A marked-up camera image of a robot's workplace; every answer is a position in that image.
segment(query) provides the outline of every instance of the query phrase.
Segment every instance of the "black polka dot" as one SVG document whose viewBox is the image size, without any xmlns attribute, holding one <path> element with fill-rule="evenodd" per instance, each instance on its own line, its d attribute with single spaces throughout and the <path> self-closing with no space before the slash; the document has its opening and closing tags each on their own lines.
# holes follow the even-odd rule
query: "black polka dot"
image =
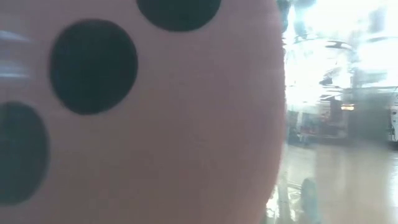
<svg viewBox="0 0 398 224">
<path fill-rule="evenodd" d="M 49 163 L 45 126 L 27 105 L 0 105 L 0 206 L 29 199 Z"/>
<path fill-rule="evenodd" d="M 136 48 L 110 21 L 88 19 L 67 27 L 50 56 L 54 92 L 71 111 L 96 114 L 116 106 L 137 77 Z"/>
<path fill-rule="evenodd" d="M 146 18 L 162 29 L 190 31 L 208 23 L 220 8 L 221 0 L 137 0 Z"/>
</svg>

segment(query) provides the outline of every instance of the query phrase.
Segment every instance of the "glossy floor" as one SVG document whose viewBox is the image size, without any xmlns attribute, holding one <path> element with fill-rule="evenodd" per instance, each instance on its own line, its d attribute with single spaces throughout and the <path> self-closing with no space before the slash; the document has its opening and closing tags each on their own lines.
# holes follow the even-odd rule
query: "glossy floor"
<svg viewBox="0 0 398 224">
<path fill-rule="evenodd" d="M 308 217 L 298 218 L 297 210 L 305 210 L 304 202 L 302 196 L 300 202 L 294 201 L 307 178 L 317 187 L 317 202 L 309 205 L 309 213 L 319 213 L 317 219 L 322 224 L 398 223 L 396 149 L 363 142 L 350 147 L 286 146 L 279 176 L 277 186 L 288 189 L 289 217 L 294 223 L 315 222 Z M 283 200 L 280 190 L 279 193 L 279 200 Z M 279 208 L 279 213 L 286 216 L 283 208 Z"/>
</svg>

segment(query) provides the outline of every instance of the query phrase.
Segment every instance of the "black dot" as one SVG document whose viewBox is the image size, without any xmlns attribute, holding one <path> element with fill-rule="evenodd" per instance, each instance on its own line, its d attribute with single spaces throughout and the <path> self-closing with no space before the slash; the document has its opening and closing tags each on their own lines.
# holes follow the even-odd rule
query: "black dot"
<svg viewBox="0 0 398 224">
<path fill-rule="evenodd" d="M 220 8 L 221 0 L 137 0 L 143 15 L 162 29 L 190 31 L 208 23 Z"/>
<path fill-rule="evenodd" d="M 96 114 L 116 106 L 137 77 L 136 48 L 110 21 L 87 19 L 67 27 L 50 58 L 54 92 L 71 111 Z"/>
<path fill-rule="evenodd" d="M 28 200 L 49 163 L 45 126 L 27 105 L 0 105 L 0 206 Z"/>
</svg>

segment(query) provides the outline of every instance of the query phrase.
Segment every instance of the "reflective floor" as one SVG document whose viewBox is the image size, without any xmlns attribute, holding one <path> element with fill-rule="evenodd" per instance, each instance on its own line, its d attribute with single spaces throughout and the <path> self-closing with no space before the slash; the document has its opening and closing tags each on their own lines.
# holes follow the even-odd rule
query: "reflective floor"
<svg viewBox="0 0 398 224">
<path fill-rule="evenodd" d="M 303 196 L 305 179 L 316 192 Z M 398 223 L 398 151 L 364 142 L 289 145 L 277 188 L 280 218 L 268 223 Z"/>
</svg>

